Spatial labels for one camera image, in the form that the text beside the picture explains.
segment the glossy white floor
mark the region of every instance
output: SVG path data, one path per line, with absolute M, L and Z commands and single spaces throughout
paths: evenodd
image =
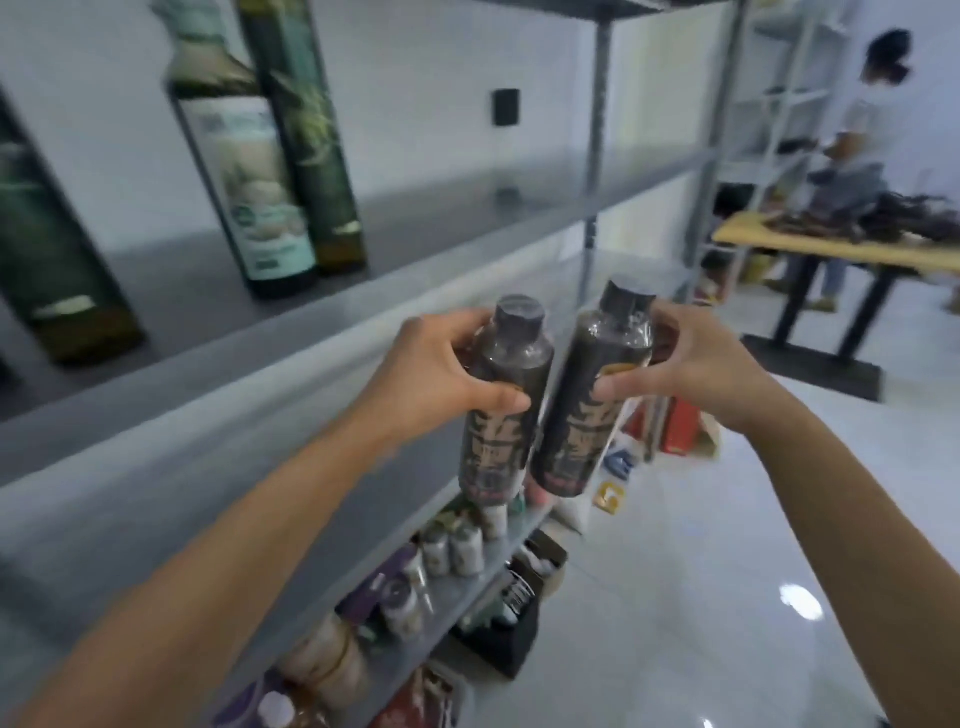
M 797 343 L 834 349 L 868 284 L 851 279 L 835 316 L 805 314 Z M 887 403 L 787 385 L 871 468 L 907 515 L 960 566 L 960 318 L 948 292 L 905 281 L 862 352 L 888 373 Z M 740 293 L 723 317 L 767 334 L 782 299 Z M 717 461 L 662 456 L 635 473 L 617 516 L 594 510 L 571 568 L 542 608 L 540 636 L 513 683 L 462 652 L 477 726 L 866 728 L 878 707 L 826 598 L 742 438 Z M 823 605 L 810 621 L 784 585 Z

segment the green glass bottle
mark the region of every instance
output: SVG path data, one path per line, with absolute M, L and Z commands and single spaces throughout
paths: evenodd
M 306 0 L 236 0 L 257 74 L 280 122 L 321 274 L 367 265 L 363 232 Z
M 212 0 L 160 0 L 176 55 L 167 89 L 248 288 L 262 299 L 317 282 L 303 210 L 255 74 L 227 50 Z
M 145 339 L 2 95 L 0 292 L 64 366 L 98 364 Z

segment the dark bottle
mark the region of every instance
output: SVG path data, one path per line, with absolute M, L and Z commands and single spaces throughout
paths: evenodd
M 530 463 L 531 476 L 549 493 L 577 497 L 587 488 L 623 409 L 623 402 L 594 400 L 593 384 L 600 376 L 650 363 L 654 298 L 641 293 L 633 280 L 614 277 L 599 310 L 577 319 L 543 438 Z
M 145 338 L 2 96 L 0 291 L 58 364 L 98 364 Z
M 553 364 L 553 344 L 543 333 L 545 317 L 543 306 L 529 296 L 506 296 L 473 342 L 470 375 L 511 384 L 531 401 L 530 409 L 519 415 L 477 410 L 467 415 L 460 487 L 481 507 L 509 502 L 517 474 L 527 467 Z
M 280 122 L 321 274 L 367 265 L 323 56 L 307 0 L 235 0 L 260 83 Z
M 256 76 L 228 53 L 212 0 L 154 8 L 177 45 L 171 101 L 248 287 L 262 299 L 309 288 L 317 259 Z

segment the white jar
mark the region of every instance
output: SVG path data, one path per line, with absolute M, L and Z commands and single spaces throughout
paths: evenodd
M 441 523 L 430 523 L 420 534 L 423 562 L 431 576 L 450 573 L 450 536 Z
M 380 610 L 390 631 L 405 642 L 423 632 L 423 610 L 410 581 L 398 576 L 387 582 L 380 598 Z
M 485 541 L 497 541 L 507 538 L 507 511 L 509 505 L 495 505 L 480 509 Z
M 463 521 L 450 540 L 453 570 L 460 576 L 476 576 L 484 569 L 483 534 L 469 521 Z

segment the person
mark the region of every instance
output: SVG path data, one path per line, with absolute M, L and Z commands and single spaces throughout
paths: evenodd
M 911 33 L 896 29 L 875 38 L 868 47 L 860 75 L 863 87 L 859 98 L 847 111 L 843 131 L 824 151 L 832 162 L 827 177 L 830 182 L 813 197 L 808 212 L 814 217 L 828 218 L 837 206 L 845 206 L 861 194 L 868 201 L 865 206 L 869 206 L 871 199 L 875 204 L 883 191 L 883 162 L 897 141 L 887 96 L 890 88 L 902 85 L 910 75 L 903 60 L 910 54 L 912 45 Z M 800 255 L 789 255 L 783 277 L 767 280 L 765 285 L 777 293 L 788 293 L 800 274 L 802 263 Z M 828 258 L 820 298 L 806 307 L 836 313 L 849 267 L 850 263 L 843 258 Z
M 891 722 L 960 725 L 960 575 L 708 311 L 663 302 L 653 310 L 663 363 L 603 377 L 593 395 L 680 397 L 745 435 Z M 473 408 L 530 406 L 507 385 L 473 379 L 457 359 L 455 347 L 489 316 L 467 310 L 406 323 L 359 398 L 121 598 L 16 725 L 187 725 L 380 455 Z

